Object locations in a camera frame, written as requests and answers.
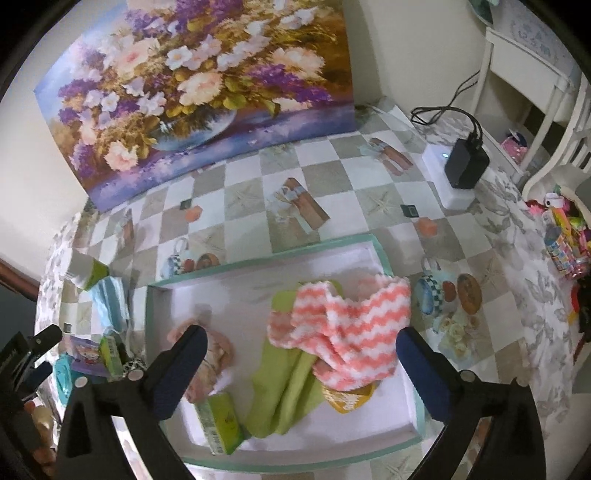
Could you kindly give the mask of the floral painting canvas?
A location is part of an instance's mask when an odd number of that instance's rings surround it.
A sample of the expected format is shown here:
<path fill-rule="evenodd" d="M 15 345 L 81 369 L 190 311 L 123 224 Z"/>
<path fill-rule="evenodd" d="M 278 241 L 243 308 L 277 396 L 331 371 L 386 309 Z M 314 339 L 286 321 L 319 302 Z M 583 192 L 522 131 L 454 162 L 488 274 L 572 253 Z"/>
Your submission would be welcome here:
<path fill-rule="evenodd" d="M 50 67 L 35 97 L 90 200 L 355 127 L 339 1 L 127 1 Z"/>

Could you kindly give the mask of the pink beige scrunchie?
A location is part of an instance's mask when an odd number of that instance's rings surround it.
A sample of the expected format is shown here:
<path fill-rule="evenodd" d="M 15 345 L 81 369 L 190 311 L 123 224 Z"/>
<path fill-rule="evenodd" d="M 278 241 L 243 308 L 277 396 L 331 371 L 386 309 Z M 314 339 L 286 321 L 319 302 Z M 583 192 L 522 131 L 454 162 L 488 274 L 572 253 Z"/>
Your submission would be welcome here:
<path fill-rule="evenodd" d="M 207 336 L 207 350 L 204 361 L 201 362 L 184 394 L 188 402 L 198 404 L 214 392 L 221 373 L 231 366 L 233 356 L 235 356 L 235 349 L 233 349 L 228 337 L 195 318 L 188 319 L 175 326 L 167 334 L 168 342 L 174 344 L 192 325 L 204 328 Z"/>

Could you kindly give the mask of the lime green cloth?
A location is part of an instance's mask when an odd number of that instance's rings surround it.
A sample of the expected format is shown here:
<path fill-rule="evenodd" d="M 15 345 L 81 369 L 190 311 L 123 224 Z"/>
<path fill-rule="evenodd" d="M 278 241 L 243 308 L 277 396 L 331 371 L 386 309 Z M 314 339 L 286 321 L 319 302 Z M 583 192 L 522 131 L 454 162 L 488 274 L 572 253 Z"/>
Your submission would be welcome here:
<path fill-rule="evenodd" d="M 325 400 L 321 383 L 315 378 L 312 366 L 318 360 L 315 350 L 311 353 L 298 348 L 286 349 L 270 343 L 271 324 L 279 324 L 279 336 L 288 335 L 293 329 L 291 311 L 297 299 L 297 291 L 311 287 L 303 284 L 297 290 L 277 292 L 271 300 L 270 319 L 267 321 L 267 338 L 259 368 L 252 375 L 253 400 L 246 416 L 245 429 L 253 437 L 262 439 L 271 434 L 283 435 L 294 424 L 308 415 Z M 318 340 L 322 348 L 335 355 L 335 347 L 327 335 L 327 318 L 322 322 L 304 323 L 304 337 Z"/>

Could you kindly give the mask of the colourful toy pile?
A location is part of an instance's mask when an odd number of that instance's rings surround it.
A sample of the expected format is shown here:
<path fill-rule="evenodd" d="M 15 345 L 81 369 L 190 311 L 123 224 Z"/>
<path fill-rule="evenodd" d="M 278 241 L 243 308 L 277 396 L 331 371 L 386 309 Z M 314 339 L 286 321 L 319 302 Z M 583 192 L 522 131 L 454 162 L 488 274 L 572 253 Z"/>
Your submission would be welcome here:
<path fill-rule="evenodd" d="M 539 202 L 527 200 L 530 212 L 546 225 L 544 243 L 558 273 L 570 283 L 569 322 L 577 321 L 580 338 L 574 361 L 590 343 L 590 223 L 576 203 L 556 186 Z"/>

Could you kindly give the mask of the white teal shallow tray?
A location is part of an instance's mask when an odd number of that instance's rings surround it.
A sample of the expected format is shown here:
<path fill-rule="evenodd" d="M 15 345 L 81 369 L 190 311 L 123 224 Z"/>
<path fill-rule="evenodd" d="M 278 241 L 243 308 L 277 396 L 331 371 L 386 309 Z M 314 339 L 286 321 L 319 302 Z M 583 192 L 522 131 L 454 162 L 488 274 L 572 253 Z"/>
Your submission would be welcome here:
<path fill-rule="evenodd" d="M 302 283 L 329 280 L 342 296 L 353 299 L 360 282 L 391 271 L 378 239 L 360 234 L 151 284 L 145 306 L 149 359 L 169 347 L 168 335 L 175 327 L 194 319 L 232 345 L 231 365 L 222 372 L 217 390 L 230 396 L 240 424 L 256 410 L 264 423 L 276 425 L 280 399 L 315 402 L 286 433 L 259 438 L 247 426 L 245 440 L 223 454 L 221 444 L 207 438 L 211 421 L 200 420 L 200 409 L 181 401 L 163 424 L 181 459 L 230 472 L 304 472 L 368 461 L 420 443 L 425 409 L 403 369 L 384 379 L 366 404 L 342 414 L 325 402 L 312 374 L 314 358 L 275 348 L 266 337 L 274 302 Z"/>

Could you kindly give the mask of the black power adapter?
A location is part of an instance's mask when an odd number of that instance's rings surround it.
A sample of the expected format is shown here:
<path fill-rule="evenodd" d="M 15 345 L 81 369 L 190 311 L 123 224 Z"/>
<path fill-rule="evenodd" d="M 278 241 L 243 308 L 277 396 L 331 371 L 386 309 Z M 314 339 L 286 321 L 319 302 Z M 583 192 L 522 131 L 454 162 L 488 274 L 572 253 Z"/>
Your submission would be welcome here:
<path fill-rule="evenodd" d="M 472 132 L 466 139 L 458 139 L 445 164 L 445 175 L 456 189 L 473 189 L 490 165 L 482 138 Z"/>

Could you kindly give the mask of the checkered tablecloth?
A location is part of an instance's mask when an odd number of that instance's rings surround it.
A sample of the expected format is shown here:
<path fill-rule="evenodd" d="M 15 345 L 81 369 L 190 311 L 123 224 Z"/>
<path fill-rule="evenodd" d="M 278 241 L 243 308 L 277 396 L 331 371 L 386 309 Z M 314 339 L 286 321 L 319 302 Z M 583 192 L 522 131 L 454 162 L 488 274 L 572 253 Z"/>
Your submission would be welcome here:
<path fill-rule="evenodd" d="M 568 287 L 545 248 L 542 220 L 503 172 L 485 173 L 467 211 L 443 205 L 423 151 L 468 128 L 450 114 L 418 131 L 383 99 L 362 109 L 348 134 L 238 156 L 109 212 L 87 207 L 54 238 L 35 325 L 69 326 L 90 339 L 99 334 L 88 295 L 58 276 L 69 247 L 128 280 L 132 316 L 141 322 L 147 287 L 178 247 L 235 262 L 370 232 L 399 275 L 418 277 L 422 260 L 434 257 L 480 283 L 483 306 L 475 317 L 456 316 L 435 331 L 415 316 L 414 326 L 483 379 L 528 378 L 546 434 L 547 475 L 564 479 L 590 444 L 590 399 L 572 392 Z"/>

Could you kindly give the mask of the pink white chevron cloth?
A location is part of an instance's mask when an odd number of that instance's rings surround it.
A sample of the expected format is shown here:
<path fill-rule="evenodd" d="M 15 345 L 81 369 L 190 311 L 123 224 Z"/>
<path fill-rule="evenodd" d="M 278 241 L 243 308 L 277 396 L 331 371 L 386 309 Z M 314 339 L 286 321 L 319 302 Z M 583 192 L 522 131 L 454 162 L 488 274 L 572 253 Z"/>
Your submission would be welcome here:
<path fill-rule="evenodd" d="M 348 392 L 380 382 L 397 370 L 396 340 L 410 325 L 411 284 L 406 277 L 363 277 L 356 298 L 332 281 L 304 283 L 271 300 L 266 335 L 277 348 L 315 357 L 315 378 Z"/>

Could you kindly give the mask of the leopard print scrunchie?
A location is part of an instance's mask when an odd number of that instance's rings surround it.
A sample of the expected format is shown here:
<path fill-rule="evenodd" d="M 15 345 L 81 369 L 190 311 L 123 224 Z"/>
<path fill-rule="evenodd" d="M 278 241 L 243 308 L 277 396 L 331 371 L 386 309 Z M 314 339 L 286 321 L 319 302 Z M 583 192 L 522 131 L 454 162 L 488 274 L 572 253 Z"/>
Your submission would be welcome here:
<path fill-rule="evenodd" d="M 144 372 L 146 370 L 145 361 L 141 357 L 133 357 L 123 364 L 123 376 L 127 377 L 132 371 L 139 370 Z"/>

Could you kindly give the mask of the yellow snack packet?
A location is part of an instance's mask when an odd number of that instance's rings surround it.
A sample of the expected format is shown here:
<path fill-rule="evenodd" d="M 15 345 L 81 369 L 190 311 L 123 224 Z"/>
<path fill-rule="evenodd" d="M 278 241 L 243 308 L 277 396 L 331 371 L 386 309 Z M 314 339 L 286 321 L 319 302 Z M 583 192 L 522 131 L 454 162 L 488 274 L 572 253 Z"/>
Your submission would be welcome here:
<path fill-rule="evenodd" d="M 363 386 L 355 390 L 338 391 L 329 387 L 322 387 L 325 401 L 341 414 L 348 414 L 365 405 L 372 398 L 378 383 Z"/>

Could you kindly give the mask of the light blue face mask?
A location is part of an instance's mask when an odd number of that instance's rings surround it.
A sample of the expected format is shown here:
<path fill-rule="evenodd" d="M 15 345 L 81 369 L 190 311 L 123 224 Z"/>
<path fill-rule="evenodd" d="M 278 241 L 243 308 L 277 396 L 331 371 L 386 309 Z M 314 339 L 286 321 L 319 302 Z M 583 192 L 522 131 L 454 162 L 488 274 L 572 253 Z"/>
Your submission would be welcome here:
<path fill-rule="evenodd" d="M 117 334 L 125 333 L 130 314 L 122 279 L 112 276 L 104 277 L 90 289 L 90 294 L 103 330 Z"/>

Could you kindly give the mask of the green tissue pack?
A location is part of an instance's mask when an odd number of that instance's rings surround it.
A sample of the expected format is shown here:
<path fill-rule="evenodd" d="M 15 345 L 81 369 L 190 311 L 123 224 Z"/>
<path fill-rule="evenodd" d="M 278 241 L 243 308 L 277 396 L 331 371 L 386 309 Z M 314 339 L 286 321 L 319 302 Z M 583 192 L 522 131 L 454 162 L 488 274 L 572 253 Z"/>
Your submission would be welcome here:
<path fill-rule="evenodd" d="M 104 335 L 99 343 L 99 353 L 112 379 L 121 379 L 124 375 L 123 364 L 115 338 Z"/>

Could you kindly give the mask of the white wooden chair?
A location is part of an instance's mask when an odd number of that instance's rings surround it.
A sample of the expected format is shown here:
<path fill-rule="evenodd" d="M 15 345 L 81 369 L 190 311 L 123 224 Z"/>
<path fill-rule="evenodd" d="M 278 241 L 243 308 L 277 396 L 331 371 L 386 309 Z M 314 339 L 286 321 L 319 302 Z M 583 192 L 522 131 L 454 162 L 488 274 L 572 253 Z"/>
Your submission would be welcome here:
<path fill-rule="evenodd" d="M 590 83 L 585 76 L 575 87 L 569 77 L 540 55 L 507 37 L 487 28 L 485 49 L 472 100 L 470 113 L 475 114 L 487 76 L 492 73 L 522 94 L 544 114 L 524 160 L 509 160 L 520 179 L 541 149 L 550 127 L 564 123 L 565 132 L 550 159 L 533 175 L 527 177 L 522 190 L 529 199 L 533 190 L 556 168 L 570 165 L 583 174 L 590 172 Z"/>

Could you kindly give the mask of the white power strip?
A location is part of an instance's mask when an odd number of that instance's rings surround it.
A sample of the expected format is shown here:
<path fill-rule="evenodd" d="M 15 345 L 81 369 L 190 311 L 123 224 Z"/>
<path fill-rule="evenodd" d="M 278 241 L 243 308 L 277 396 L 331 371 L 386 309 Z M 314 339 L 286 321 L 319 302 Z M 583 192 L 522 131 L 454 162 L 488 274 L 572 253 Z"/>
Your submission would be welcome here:
<path fill-rule="evenodd" d="M 473 190 L 454 188 L 445 173 L 451 148 L 445 145 L 428 144 L 423 152 L 423 163 L 433 182 L 443 207 L 447 210 L 466 211 L 475 200 Z"/>

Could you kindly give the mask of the white green pill bottle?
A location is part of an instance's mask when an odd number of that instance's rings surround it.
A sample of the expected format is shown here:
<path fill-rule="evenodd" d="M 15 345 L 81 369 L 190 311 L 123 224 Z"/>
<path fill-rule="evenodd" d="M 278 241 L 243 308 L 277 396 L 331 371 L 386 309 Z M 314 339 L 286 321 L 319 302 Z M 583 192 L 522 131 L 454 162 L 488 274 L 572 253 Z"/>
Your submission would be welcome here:
<path fill-rule="evenodd" d="M 80 253 L 77 250 L 70 252 L 70 259 L 64 276 L 80 290 L 89 290 L 108 275 L 108 266 L 94 257 Z"/>

